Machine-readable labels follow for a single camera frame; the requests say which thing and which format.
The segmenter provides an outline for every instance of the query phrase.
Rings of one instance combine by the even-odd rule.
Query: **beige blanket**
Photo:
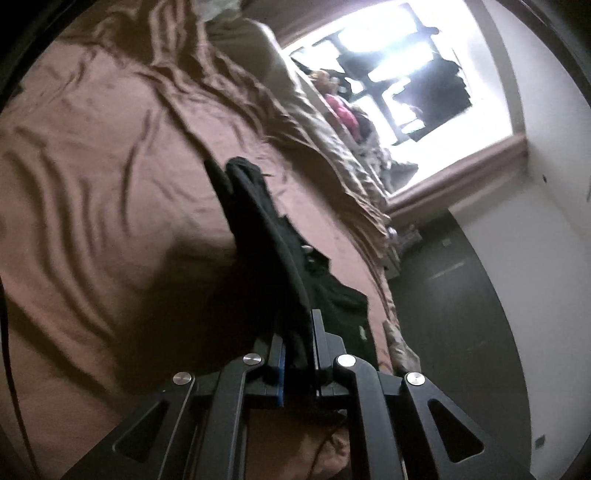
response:
[[[391,371],[383,224],[269,92],[207,43],[192,4],[99,2],[0,116],[11,356],[50,479],[175,372],[216,370],[252,346],[256,286],[235,262],[207,154],[262,168],[278,210],[332,259],[341,282],[368,296],[378,360]],[[0,421],[22,453],[2,378]],[[257,413],[248,478],[303,480],[330,428]],[[314,478],[347,461],[346,432],[337,432]]]

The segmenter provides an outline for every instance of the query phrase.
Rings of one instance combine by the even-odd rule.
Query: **pink cloth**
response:
[[[342,101],[342,99],[336,95],[330,95],[329,93],[324,96],[324,99],[326,100],[326,103],[328,103],[334,110],[343,125],[347,127],[347,130],[349,130],[349,133],[351,133],[353,139],[356,142],[360,142],[361,133],[359,132],[359,123],[357,122],[357,119],[353,113],[351,113],[351,110],[347,108],[344,101]]]

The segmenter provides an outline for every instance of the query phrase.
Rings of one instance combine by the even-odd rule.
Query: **round metal bolt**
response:
[[[191,381],[191,374],[188,372],[179,372],[173,377],[173,382],[177,385],[186,385]]]
[[[342,367],[352,367],[356,362],[355,357],[353,355],[349,355],[348,353],[339,355],[336,358],[336,361]]]
[[[242,361],[247,365],[258,365],[261,363],[262,358],[258,353],[247,353],[242,357]]]
[[[420,387],[425,383],[425,376],[418,372],[411,372],[407,374],[407,382],[416,387]]]

